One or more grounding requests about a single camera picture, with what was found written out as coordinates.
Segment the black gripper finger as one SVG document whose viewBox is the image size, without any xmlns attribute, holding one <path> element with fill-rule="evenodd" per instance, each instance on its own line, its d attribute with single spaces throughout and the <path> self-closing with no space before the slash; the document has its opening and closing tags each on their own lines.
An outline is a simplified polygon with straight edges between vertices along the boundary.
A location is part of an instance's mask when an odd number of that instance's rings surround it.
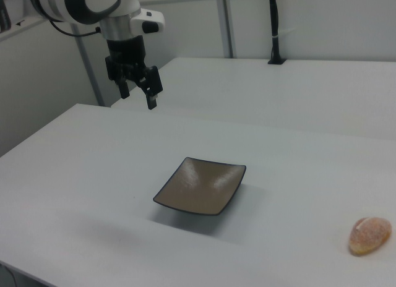
<svg viewBox="0 0 396 287">
<path fill-rule="evenodd" d="M 127 80 L 124 78 L 120 78 L 116 83 L 118 85 L 121 98 L 126 99 L 127 97 L 129 97 L 130 91 L 127 84 Z"/>
<path fill-rule="evenodd" d="M 154 109 L 157 106 L 158 94 L 163 91 L 158 68 L 146 67 L 143 71 L 143 78 L 139 80 L 137 86 L 145 93 L 148 109 Z"/>
</svg>

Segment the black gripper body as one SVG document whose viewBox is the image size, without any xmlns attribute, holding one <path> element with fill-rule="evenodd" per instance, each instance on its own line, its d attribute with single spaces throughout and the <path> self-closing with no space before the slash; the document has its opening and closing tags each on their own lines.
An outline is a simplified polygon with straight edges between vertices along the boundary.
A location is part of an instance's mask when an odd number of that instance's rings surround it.
<svg viewBox="0 0 396 287">
<path fill-rule="evenodd" d="M 143 36 L 124 41 L 107 41 L 110 55 L 106 57 L 108 77 L 116 85 L 122 86 L 126 80 L 135 82 L 139 87 L 155 85 L 155 69 L 145 64 L 145 45 Z"/>
</svg>

